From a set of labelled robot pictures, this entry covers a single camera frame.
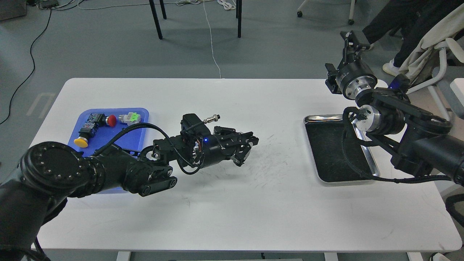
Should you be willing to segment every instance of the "chair leg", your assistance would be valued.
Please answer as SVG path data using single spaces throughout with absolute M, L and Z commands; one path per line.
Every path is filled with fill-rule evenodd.
M 238 9 L 238 38 L 242 38 L 242 0 L 237 0 Z
M 158 38 L 161 40 L 163 39 L 163 35 L 161 34 L 161 27 L 160 22 L 158 21 L 158 15 L 156 15 L 155 3 L 153 0 L 148 0 L 150 2 L 151 13 L 153 14 L 153 19 L 155 20 L 156 32 L 158 33 Z
M 433 100 L 435 101 L 438 110 L 440 110 L 440 113 L 442 114 L 443 118 L 447 121 L 451 121 L 450 114 L 445 108 L 445 105 L 440 99 L 440 96 L 438 95 L 437 91 L 435 90 L 435 86 L 430 85 L 427 87 L 429 89 L 430 95 L 432 96 Z
M 163 19 L 166 20 L 166 9 L 164 9 L 164 0 L 160 0 L 160 5 L 161 5 L 161 13 L 163 14 Z
M 300 7 L 298 7 L 296 11 L 301 12 L 308 2 L 309 0 L 304 0 L 304 2 L 300 5 Z
M 353 17 L 354 17 L 354 4 L 355 3 L 356 3 L 356 0 L 351 0 L 351 5 L 350 5 L 350 8 L 349 8 L 349 16 L 348 16 L 348 24 L 349 25 L 354 24 Z

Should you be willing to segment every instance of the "circular joint cover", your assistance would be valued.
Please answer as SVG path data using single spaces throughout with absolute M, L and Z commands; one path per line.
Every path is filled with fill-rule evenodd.
M 380 112 L 370 105 L 361 106 L 357 117 L 356 127 L 360 131 L 373 131 L 380 125 Z
M 71 193 L 89 180 L 89 163 L 73 148 L 58 142 L 32 146 L 21 159 L 25 180 L 48 194 Z

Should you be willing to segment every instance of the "white cable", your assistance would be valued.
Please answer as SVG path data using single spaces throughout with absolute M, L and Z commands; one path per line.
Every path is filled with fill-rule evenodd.
M 78 7 L 79 9 L 82 9 L 82 10 L 100 10 L 100 9 L 111 8 L 111 7 L 131 7 L 131 6 L 144 6 L 144 5 L 149 5 L 149 3 L 147 3 L 147 4 L 120 5 L 120 6 L 98 7 L 98 8 L 82 8 L 82 7 L 79 6 L 79 2 L 80 2 L 80 1 L 77 1 L 77 7 Z
M 211 33 L 211 26 L 209 25 L 209 21 L 208 21 L 208 14 L 206 13 L 205 2 L 203 2 L 203 10 L 205 10 L 206 22 L 208 22 L 208 27 L 209 27 L 209 36 L 211 37 L 211 53 L 213 54 L 214 63 L 216 64 L 216 66 L 219 69 L 219 79 L 221 79 L 221 68 L 219 68 L 218 63 L 216 62 L 216 59 L 214 58 L 213 34 Z
M 235 9 L 235 2 L 234 2 L 234 5 L 233 5 L 231 3 L 227 3 L 226 0 L 218 0 L 218 4 L 222 5 L 224 7 L 224 10 L 234 10 Z
M 67 4 L 64 4 L 64 5 L 60 5 L 60 6 L 57 6 L 57 7 L 52 7 L 52 9 L 62 8 L 62 7 L 65 7 L 65 6 L 69 5 L 69 4 L 72 4 L 72 3 L 74 3 L 74 0 L 69 1 Z
M 183 5 L 199 5 L 202 2 L 204 3 L 204 2 L 211 2 L 211 1 L 214 1 L 214 0 L 178 0 L 175 4 L 178 7 L 181 7 Z

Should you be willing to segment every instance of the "metal connector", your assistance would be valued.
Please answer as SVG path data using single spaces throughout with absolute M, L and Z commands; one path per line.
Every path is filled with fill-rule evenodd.
M 221 118 L 221 116 L 219 114 L 214 114 L 213 116 L 204 119 L 203 122 L 205 124 L 207 124 L 207 123 L 210 123 L 210 122 L 213 122 L 213 121 L 218 121 L 220 118 Z

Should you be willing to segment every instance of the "gray floor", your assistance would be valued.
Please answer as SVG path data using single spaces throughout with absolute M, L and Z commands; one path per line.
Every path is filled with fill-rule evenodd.
M 355 24 L 347 25 L 348 0 L 312 1 L 296 17 L 302 0 L 244 1 L 242 38 L 237 36 L 235 11 L 206 3 L 212 27 L 214 55 L 223 78 L 325 78 L 324 63 L 338 64 L 342 30 L 361 30 L 387 0 L 358 0 Z M 128 4 L 114 0 L 110 4 Z M 146 3 L 136 0 L 130 3 Z M 101 7 L 109 1 L 86 1 L 82 7 Z M 36 71 L 13 100 L 10 119 L 0 125 L 0 181 L 27 150 L 63 84 L 76 77 L 218 78 L 203 6 L 167 5 L 161 21 L 165 39 L 158 40 L 149 6 L 85 11 L 74 8 L 52 13 L 50 25 L 36 42 Z M 0 121 L 7 115 L 15 88 L 32 69 L 29 46 L 43 30 L 48 11 L 27 8 L 27 16 L 0 22 Z M 386 82 L 381 66 L 399 50 L 398 37 L 384 37 L 364 60 Z M 42 95 L 39 103 L 32 103 Z M 92 93 L 83 93 L 82 97 Z M 115 260 L 115 252 L 48 250 L 52 260 Z M 266 253 L 271 258 L 323 260 L 323 254 Z M 259 253 L 136 253 L 132 261 L 259 259 Z M 348 260 L 407 260 L 405 253 L 339 254 Z

